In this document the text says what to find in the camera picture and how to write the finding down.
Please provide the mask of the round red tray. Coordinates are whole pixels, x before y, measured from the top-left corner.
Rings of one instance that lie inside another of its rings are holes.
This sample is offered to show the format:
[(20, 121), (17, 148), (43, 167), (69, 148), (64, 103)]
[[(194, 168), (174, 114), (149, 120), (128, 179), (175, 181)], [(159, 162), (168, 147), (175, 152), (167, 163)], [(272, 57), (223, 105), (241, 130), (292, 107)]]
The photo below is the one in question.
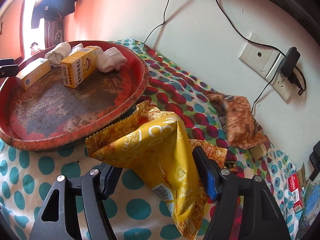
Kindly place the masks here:
[(117, 45), (127, 58), (119, 71), (93, 72), (78, 87), (63, 84), (54, 67), (28, 90), (15, 77), (1, 85), (1, 139), (28, 151), (48, 151), (83, 142), (127, 114), (149, 81), (146, 63), (132, 50)]

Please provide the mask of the red cigarette box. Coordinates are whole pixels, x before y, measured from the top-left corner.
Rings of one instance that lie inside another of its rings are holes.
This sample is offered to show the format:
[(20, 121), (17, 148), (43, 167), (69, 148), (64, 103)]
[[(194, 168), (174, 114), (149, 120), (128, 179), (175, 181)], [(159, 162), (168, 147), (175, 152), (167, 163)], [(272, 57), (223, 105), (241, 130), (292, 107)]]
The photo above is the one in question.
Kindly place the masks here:
[(302, 194), (302, 187), (299, 182), (299, 178), (296, 173), (292, 174), (288, 178), (289, 191), (293, 196), (293, 209), (295, 213), (299, 213), (304, 209), (304, 200)]

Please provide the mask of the small maroon white box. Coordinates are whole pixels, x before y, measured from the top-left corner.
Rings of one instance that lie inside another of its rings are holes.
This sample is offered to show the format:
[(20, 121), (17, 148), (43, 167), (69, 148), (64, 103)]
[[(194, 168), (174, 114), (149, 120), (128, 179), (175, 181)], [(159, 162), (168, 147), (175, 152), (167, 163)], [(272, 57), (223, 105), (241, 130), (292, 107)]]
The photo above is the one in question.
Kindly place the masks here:
[(263, 142), (260, 145), (250, 148), (249, 152), (253, 155), (254, 159), (257, 160), (266, 155), (270, 146), (271, 143), (269, 141)]

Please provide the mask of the white wall socket plate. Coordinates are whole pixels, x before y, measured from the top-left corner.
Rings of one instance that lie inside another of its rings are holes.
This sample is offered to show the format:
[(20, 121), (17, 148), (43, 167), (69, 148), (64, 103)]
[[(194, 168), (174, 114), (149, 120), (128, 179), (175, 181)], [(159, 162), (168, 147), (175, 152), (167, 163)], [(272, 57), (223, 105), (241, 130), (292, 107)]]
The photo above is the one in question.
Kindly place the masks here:
[(270, 82), (276, 73), (270, 85), (287, 101), (295, 90), (295, 86), (280, 72), (279, 65), (283, 58), (279, 51), (270, 47), (259, 46), (252, 42), (247, 42), (242, 54), (239, 56), (243, 63), (251, 67), (267, 82)]

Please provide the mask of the brown snack bag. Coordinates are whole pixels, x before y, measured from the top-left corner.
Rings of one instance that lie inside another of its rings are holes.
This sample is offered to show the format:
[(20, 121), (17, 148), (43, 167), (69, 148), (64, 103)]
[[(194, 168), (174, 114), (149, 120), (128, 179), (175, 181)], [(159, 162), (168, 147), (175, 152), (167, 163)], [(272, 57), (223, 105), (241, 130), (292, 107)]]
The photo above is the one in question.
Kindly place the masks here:
[(270, 148), (271, 143), (263, 128), (253, 117), (246, 97), (208, 90), (204, 91), (204, 94), (216, 110), (230, 146), (244, 150), (261, 145), (266, 149)]

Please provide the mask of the black angled plug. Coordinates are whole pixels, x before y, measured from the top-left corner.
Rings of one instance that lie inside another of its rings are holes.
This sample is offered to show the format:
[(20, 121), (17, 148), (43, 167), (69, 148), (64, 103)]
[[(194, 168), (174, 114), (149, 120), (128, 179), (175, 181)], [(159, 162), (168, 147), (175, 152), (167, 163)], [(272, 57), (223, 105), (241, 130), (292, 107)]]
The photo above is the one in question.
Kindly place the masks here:
[(304, 77), (303, 77), (304, 85), (301, 85), (297, 75), (294, 72), (292, 72), (287, 79), (291, 84), (296, 85), (299, 88), (299, 91), (298, 91), (299, 96), (301, 96), (306, 91), (306, 81)]

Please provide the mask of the black power adapter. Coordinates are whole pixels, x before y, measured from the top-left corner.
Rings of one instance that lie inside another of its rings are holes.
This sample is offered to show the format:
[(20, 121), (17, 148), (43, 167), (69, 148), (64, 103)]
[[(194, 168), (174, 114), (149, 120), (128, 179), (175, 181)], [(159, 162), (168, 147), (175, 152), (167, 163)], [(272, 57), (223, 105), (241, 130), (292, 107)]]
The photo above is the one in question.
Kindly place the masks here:
[(300, 53), (298, 52), (297, 48), (291, 47), (279, 64), (280, 73), (284, 77), (289, 77), (292, 74), (299, 58)]

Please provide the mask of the yellow snack bag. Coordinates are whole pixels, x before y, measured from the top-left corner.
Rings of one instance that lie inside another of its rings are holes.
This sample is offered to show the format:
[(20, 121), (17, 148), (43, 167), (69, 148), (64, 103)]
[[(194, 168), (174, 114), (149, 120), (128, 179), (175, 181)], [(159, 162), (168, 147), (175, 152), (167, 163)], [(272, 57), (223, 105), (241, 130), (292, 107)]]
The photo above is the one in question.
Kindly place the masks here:
[(199, 146), (223, 167), (227, 149), (189, 139), (183, 120), (148, 101), (127, 118), (85, 140), (88, 156), (114, 167), (132, 169), (167, 205), (179, 233), (195, 239), (208, 200), (193, 159)]

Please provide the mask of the yellow medicine box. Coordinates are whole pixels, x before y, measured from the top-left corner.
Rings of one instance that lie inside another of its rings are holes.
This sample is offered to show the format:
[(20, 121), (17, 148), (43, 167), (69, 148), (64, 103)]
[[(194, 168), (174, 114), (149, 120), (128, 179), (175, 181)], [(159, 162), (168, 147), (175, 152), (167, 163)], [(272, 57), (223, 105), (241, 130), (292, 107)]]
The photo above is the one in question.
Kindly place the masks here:
[(21, 88), (28, 90), (36, 81), (46, 75), (50, 70), (50, 61), (40, 57), (19, 71), (16, 75), (16, 81)]
[(87, 46), (69, 55), (60, 62), (63, 84), (76, 88), (82, 81), (97, 70), (98, 48)]

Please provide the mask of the black clamp mount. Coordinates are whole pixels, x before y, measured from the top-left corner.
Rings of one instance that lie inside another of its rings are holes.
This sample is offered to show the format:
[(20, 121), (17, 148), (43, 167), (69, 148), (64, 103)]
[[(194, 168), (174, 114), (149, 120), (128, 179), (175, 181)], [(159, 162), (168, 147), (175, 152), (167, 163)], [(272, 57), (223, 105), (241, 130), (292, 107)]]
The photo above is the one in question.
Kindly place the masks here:
[(314, 145), (313, 152), (309, 155), (309, 160), (313, 166), (309, 179), (314, 181), (320, 172), (320, 141)]

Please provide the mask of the white sock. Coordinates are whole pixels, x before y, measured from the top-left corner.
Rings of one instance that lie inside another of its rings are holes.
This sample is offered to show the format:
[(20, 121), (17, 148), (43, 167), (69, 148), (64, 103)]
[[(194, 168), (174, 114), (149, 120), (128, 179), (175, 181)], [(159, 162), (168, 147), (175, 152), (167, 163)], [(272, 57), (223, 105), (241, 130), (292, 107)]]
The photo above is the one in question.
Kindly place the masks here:
[(96, 67), (102, 73), (108, 73), (113, 70), (119, 71), (125, 64), (127, 64), (127, 58), (116, 47), (106, 51), (99, 50), (98, 52)]
[(54, 67), (58, 67), (60, 62), (65, 59), (72, 48), (68, 42), (59, 43), (54, 49), (45, 54), (44, 58), (50, 61), (50, 64)]
[[(97, 48), (98, 51), (98, 55), (102, 54), (104, 51), (102, 50), (102, 48), (100, 46), (88, 46), (88, 48)], [(71, 52), (69, 53), (69, 55), (72, 55), (78, 51), (81, 51), (82, 49), (84, 49), (84, 46), (82, 43), (77, 44), (76, 46), (74, 46), (71, 50)]]

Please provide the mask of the clear bag with green items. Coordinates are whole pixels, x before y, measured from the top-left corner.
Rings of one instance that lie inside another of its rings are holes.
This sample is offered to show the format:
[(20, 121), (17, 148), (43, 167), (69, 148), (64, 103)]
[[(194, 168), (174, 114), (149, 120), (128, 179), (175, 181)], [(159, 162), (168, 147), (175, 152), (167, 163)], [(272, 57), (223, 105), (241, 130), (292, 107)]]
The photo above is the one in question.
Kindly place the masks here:
[(319, 239), (319, 181), (306, 178), (304, 164), (297, 175), (302, 186), (304, 209), (300, 212), (295, 239)]

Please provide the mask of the polka dot bed sheet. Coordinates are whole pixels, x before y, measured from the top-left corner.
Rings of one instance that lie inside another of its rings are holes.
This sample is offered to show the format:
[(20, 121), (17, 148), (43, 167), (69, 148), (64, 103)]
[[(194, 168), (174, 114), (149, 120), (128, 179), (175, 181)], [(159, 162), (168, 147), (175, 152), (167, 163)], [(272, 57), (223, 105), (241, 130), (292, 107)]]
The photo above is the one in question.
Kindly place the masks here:
[[(217, 112), (203, 91), (208, 85), (142, 42), (126, 39), (119, 44), (134, 51), (149, 68), (149, 84), (143, 100), (163, 111), (177, 113), (189, 138), (227, 147)], [(237, 174), (261, 176), (270, 188), (295, 238), (299, 220), (287, 179), (296, 168), (275, 146), (256, 159), (247, 150), (230, 147), (228, 156), (237, 162)], [(79, 177), (96, 168), (84, 144), (54, 152), (30, 152), (1, 143), (1, 213), (20, 239), (28, 239), (40, 207), (58, 175)], [(181, 239), (166, 204), (131, 170), (124, 170), (114, 194), (104, 201), (118, 239)]]

